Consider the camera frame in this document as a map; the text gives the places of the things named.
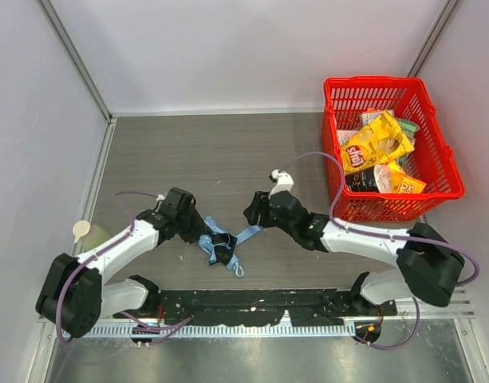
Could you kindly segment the light blue folding umbrella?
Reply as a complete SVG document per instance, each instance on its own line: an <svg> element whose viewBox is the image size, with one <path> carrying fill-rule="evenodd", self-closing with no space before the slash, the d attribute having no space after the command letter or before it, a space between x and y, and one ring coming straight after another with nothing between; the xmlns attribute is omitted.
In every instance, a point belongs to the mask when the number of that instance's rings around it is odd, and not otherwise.
<svg viewBox="0 0 489 383"><path fill-rule="evenodd" d="M217 221L211 216L207 216L204 219L204 223L207 226L208 233L199 237L198 244L201 250L209 255L208 265L224 265L237 278L242 278L245 275L245 271L239 261L239 257L235 253L235 249L238 245L257 235L262 228L258 225L252 225L237 235L232 235L219 227Z"/></svg>

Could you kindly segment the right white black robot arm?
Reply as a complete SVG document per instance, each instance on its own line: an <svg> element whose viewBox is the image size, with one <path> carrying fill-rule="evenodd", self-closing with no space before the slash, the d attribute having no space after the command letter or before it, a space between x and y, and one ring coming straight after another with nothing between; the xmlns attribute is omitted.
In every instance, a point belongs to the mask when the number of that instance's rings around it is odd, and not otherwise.
<svg viewBox="0 0 489 383"><path fill-rule="evenodd" d="M287 191L257 191L243 212L250 225L276 227L308 251L348 253L388 264L391 270L363 272L349 300L359 314L398 298L417 298L436 307L448 306L458 285L464 259L447 247L430 225L388 230L351 224L308 211Z"/></svg>

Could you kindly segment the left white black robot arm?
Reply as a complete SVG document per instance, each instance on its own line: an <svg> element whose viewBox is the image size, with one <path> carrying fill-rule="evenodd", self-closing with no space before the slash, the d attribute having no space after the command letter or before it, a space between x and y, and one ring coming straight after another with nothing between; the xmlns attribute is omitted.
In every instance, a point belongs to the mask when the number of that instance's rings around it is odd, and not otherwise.
<svg viewBox="0 0 489 383"><path fill-rule="evenodd" d="M179 236L197 243L208 232L188 191L171 188L153 209L132 217L119 234L76 257L62 253L51 263L38 295L36 311L56 327L67 343L86 335L100 318L132 311L150 314L160 303L160 289L133 275L123 282L108 281L132 260Z"/></svg>

